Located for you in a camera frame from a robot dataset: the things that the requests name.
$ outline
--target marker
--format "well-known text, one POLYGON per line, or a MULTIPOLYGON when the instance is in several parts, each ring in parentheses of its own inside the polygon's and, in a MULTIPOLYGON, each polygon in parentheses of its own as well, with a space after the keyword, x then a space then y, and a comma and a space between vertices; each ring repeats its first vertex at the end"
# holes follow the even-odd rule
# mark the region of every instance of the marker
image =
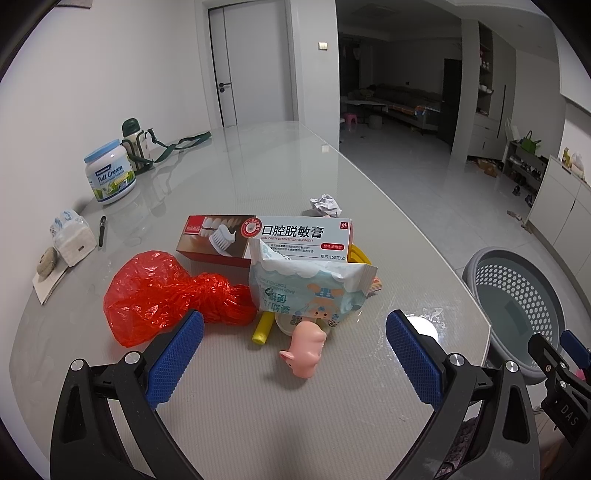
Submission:
POLYGON ((103 246, 103 239, 105 238, 105 223, 107 221, 107 217, 103 215, 100 218, 100 229, 99 229, 99 247, 103 246))

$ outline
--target built-in cabinet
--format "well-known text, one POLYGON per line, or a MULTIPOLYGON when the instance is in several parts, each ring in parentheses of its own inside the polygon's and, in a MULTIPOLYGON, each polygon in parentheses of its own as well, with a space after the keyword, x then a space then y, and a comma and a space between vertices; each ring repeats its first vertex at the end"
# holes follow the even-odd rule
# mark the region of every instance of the built-in cabinet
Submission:
POLYGON ((551 158, 528 221, 552 244, 591 303, 591 187, 551 158))
POLYGON ((468 155, 502 160, 507 142, 504 125, 512 115, 515 100, 517 55, 515 49, 495 32, 482 24, 479 28, 480 52, 489 66, 479 65, 479 84, 475 85, 478 89, 477 112, 468 155), (480 85, 492 88, 492 93, 484 93, 480 85))

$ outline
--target pink stool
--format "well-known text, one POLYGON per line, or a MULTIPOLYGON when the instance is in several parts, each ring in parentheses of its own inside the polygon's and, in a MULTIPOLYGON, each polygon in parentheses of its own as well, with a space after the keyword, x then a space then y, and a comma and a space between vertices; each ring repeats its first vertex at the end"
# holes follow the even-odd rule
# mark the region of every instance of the pink stool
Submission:
POLYGON ((351 130, 351 125, 353 124, 353 120, 355 121, 355 126, 357 126, 357 115, 354 113, 343 113, 343 118, 345 122, 347 122, 347 127, 351 130))

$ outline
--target gray plastic basket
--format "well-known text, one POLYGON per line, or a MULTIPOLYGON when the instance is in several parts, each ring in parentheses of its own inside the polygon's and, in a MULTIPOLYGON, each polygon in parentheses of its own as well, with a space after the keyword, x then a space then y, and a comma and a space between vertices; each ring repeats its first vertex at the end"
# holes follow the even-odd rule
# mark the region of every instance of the gray plastic basket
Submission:
POLYGON ((527 342, 541 333, 561 351, 564 314, 550 282, 531 262, 500 248, 476 253, 462 278, 491 322, 492 365, 513 360, 528 385, 544 381, 544 373, 527 353, 527 342))

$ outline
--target jar label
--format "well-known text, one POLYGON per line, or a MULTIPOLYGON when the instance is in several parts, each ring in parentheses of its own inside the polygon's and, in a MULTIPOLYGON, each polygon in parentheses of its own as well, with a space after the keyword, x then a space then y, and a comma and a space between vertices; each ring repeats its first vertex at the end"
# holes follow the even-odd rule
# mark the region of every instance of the jar label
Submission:
POLYGON ((87 178, 95 198, 99 202, 104 202, 129 187, 135 181, 135 173, 125 155, 88 175, 87 178))

